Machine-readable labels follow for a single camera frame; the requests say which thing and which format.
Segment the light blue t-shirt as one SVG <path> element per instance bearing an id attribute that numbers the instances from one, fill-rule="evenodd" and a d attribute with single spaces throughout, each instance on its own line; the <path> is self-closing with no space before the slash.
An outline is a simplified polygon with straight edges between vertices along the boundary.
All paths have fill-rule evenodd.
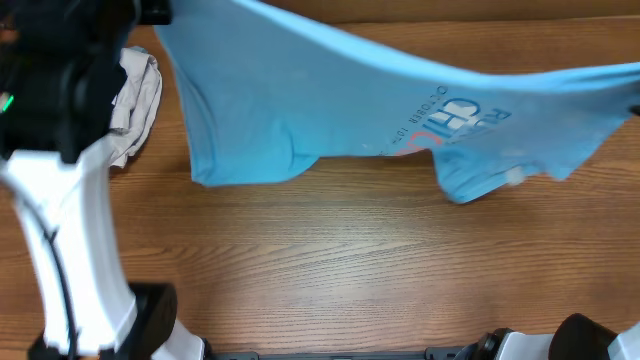
<path id="1" fill-rule="evenodd" d="M 156 33 L 194 181 L 292 179 L 322 157 L 433 154 L 456 203 L 563 180 L 639 102 L 639 67 L 489 75 L 419 58 L 260 1 L 185 0 Z"/>

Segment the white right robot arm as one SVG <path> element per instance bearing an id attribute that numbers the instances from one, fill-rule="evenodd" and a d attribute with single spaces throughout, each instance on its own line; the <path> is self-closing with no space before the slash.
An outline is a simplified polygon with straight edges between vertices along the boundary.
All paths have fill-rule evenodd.
<path id="1" fill-rule="evenodd" d="M 575 313 L 553 334 L 527 335 L 509 328 L 486 333 L 454 360 L 639 360 L 639 324 L 613 330 Z"/>

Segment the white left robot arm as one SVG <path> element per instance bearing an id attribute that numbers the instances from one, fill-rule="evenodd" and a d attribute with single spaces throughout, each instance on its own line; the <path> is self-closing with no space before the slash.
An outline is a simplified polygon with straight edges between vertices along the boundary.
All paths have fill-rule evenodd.
<path id="1" fill-rule="evenodd" d="M 130 283 L 109 200 L 119 59 L 139 25 L 167 25 L 166 1 L 5 1 L 1 182 L 12 193 L 45 312 L 31 359 L 206 359 L 176 317 L 168 283 Z"/>

